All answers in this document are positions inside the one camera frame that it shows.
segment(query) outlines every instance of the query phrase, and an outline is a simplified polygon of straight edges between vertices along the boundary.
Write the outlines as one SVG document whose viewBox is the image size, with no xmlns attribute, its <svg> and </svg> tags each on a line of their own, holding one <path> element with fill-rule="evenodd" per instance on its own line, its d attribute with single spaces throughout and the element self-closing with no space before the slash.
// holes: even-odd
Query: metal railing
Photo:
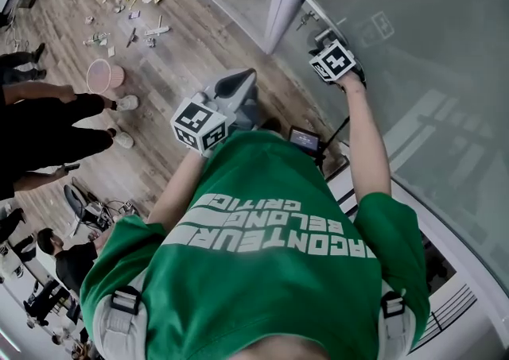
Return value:
<svg viewBox="0 0 509 360">
<path fill-rule="evenodd" d="M 470 288 L 463 285 L 447 302 L 437 310 L 431 311 L 424 334 L 412 351 L 416 351 L 436 338 L 456 322 L 476 301 L 477 298 Z"/>
</svg>

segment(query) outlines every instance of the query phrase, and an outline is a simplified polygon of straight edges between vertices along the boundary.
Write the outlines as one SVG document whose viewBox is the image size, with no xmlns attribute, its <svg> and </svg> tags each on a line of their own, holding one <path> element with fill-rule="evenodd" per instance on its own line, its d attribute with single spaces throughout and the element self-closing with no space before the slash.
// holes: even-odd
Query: green t-shirt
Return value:
<svg viewBox="0 0 509 360">
<path fill-rule="evenodd" d="M 147 266 L 149 360 L 219 360 L 268 335 L 375 359 L 382 278 L 406 290 L 416 341 L 429 315 L 414 211 L 371 194 L 352 224 L 312 160 L 269 133 L 216 151 L 168 237 L 135 216 L 119 221 L 81 289 L 89 333 L 101 298 Z"/>
</svg>

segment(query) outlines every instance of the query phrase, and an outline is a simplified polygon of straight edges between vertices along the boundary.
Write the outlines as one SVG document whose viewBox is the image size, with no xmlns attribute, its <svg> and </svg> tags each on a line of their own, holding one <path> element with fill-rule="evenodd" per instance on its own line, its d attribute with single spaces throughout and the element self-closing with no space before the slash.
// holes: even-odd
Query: display screen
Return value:
<svg viewBox="0 0 509 360">
<path fill-rule="evenodd" d="M 317 151 L 318 145 L 320 144 L 320 138 L 318 136 L 303 133 L 299 130 L 292 130 L 289 136 L 289 140 L 295 145 L 309 149 L 311 151 Z"/>
</svg>

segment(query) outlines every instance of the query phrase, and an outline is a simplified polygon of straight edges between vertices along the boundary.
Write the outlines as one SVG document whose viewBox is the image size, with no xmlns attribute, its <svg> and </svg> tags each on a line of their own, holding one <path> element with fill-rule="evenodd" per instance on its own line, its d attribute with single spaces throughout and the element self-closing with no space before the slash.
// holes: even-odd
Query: yellow object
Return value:
<svg viewBox="0 0 509 360">
<path fill-rule="evenodd" d="M 133 5 L 136 3 L 137 0 L 133 0 L 133 2 L 131 3 L 130 7 L 129 7 L 129 10 L 132 10 L 133 9 Z"/>
</svg>

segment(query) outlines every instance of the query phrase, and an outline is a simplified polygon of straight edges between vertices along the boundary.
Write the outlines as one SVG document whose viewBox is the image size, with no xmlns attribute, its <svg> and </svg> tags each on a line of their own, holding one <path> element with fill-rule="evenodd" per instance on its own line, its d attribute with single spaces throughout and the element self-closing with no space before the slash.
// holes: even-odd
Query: black shoe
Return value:
<svg viewBox="0 0 509 360">
<path fill-rule="evenodd" d="M 42 53 L 45 51 L 45 48 L 46 48 L 46 44 L 40 44 L 39 45 L 39 48 L 37 48 L 35 50 L 35 52 L 33 53 L 33 62 L 36 64 L 37 62 L 39 62 L 39 59 L 41 58 L 41 55 Z"/>
<path fill-rule="evenodd" d="M 35 76 L 35 80 L 44 80 L 46 79 L 47 71 L 46 69 L 42 69 L 40 71 L 37 71 L 37 74 Z"/>
<path fill-rule="evenodd" d="M 282 131 L 281 122 L 275 117 L 269 118 L 262 124 L 260 130 L 274 131 L 275 133 L 280 134 Z"/>
</svg>

